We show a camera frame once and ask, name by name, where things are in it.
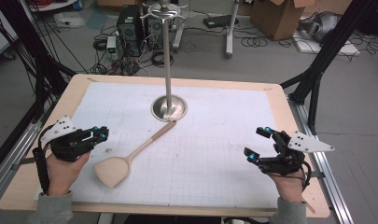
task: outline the hand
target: hand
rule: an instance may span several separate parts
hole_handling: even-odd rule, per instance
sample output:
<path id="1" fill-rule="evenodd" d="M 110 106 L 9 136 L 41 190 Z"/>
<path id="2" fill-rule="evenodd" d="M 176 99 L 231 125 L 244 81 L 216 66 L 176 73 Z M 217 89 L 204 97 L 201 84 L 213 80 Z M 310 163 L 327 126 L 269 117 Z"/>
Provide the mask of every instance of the hand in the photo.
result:
<path id="1" fill-rule="evenodd" d="M 290 175 L 268 174 L 275 182 L 279 195 L 289 203 L 302 203 L 302 172 Z"/>
<path id="2" fill-rule="evenodd" d="M 67 194 L 89 158 L 90 152 L 83 154 L 75 162 L 61 161 L 58 160 L 54 154 L 51 154 L 47 158 L 49 196 L 62 196 Z"/>

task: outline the white paper sheet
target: white paper sheet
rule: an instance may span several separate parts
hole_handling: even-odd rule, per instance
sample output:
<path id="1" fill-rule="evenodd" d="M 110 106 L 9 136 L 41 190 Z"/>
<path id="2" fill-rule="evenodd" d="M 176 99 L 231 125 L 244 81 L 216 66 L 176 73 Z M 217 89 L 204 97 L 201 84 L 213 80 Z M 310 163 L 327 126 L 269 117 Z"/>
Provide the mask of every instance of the white paper sheet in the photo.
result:
<path id="1" fill-rule="evenodd" d="M 110 189 L 93 165 L 129 155 L 165 125 L 150 112 L 165 87 L 90 84 L 73 122 L 81 129 L 107 126 L 110 133 L 72 187 L 74 201 L 276 208 L 274 183 L 244 155 L 245 147 L 261 157 L 276 155 L 273 140 L 256 134 L 257 127 L 274 128 L 266 94 L 189 87 L 172 87 L 172 93 L 187 101 L 187 115 L 139 153 L 128 176 Z"/>

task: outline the person's left hand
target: person's left hand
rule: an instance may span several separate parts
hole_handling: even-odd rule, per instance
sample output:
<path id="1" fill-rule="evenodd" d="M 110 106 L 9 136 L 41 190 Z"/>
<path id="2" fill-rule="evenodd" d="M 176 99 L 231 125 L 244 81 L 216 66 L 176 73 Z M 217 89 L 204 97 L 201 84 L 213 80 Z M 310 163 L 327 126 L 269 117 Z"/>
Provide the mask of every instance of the person's left hand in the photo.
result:
<path id="1" fill-rule="evenodd" d="M 90 152 L 83 154 L 77 161 L 61 161 L 54 154 L 47 158 L 49 170 L 49 196 L 62 196 L 69 192 L 77 180 L 84 164 L 89 160 Z"/>

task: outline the white bracket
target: white bracket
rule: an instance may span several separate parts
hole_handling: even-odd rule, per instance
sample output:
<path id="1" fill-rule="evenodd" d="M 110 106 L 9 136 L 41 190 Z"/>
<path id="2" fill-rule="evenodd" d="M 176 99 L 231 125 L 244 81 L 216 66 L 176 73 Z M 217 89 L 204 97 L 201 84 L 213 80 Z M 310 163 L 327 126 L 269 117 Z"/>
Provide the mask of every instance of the white bracket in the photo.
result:
<path id="1" fill-rule="evenodd" d="M 73 133 L 75 131 L 76 127 L 73 124 L 72 120 L 70 120 L 70 118 L 65 115 L 61 119 L 57 120 L 57 122 L 54 124 L 54 126 L 52 126 L 50 130 L 44 133 L 43 137 L 40 138 L 40 141 L 49 142 L 52 139 Z"/>
<path id="2" fill-rule="evenodd" d="M 320 152 L 320 151 L 334 151 L 332 147 L 326 143 L 318 141 L 304 133 L 296 131 L 288 142 L 288 148 L 301 151 L 301 152 Z"/>

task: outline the table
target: table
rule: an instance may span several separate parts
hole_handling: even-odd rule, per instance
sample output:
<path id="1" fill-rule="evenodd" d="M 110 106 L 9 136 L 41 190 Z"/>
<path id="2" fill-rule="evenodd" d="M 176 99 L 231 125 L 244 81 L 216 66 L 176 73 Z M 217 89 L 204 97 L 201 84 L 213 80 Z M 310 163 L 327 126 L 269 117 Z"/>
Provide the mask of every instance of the table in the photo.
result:
<path id="1" fill-rule="evenodd" d="M 63 115 L 73 116 L 87 87 L 92 82 L 164 85 L 163 78 L 156 77 L 112 77 L 98 75 L 76 75 L 70 81 L 62 98 L 56 105 L 45 127 L 55 123 L 55 120 Z M 200 87 L 219 88 L 233 90 L 264 91 L 268 97 L 273 119 L 278 130 L 284 130 L 289 134 L 298 130 L 293 115 L 287 103 L 282 88 L 277 84 L 245 83 L 230 81 L 172 79 L 175 87 Z M 0 201 L 0 208 L 5 210 L 35 210 L 37 202 L 34 196 L 39 188 L 35 164 L 22 165 L 14 176 L 5 194 Z M 311 185 L 303 193 L 303 198 L 308 202 L 308 217 L 328 217 L 329 207 L 325 196 L 316 178 L 311 180 Z M 126 213 L 126 214 L 158 214 L 158 215 L 194 215 L 194 216 L 221 216 L 221 217 L 269 217 L 275 211 L 270 208 L 219 208 L 219 207 L 195 207 L 195 206 L 156 206 L 156 205 L 132 205 L 112 203 L 73 203 L 72 210 L 77 212 L 98 213 Z"/>

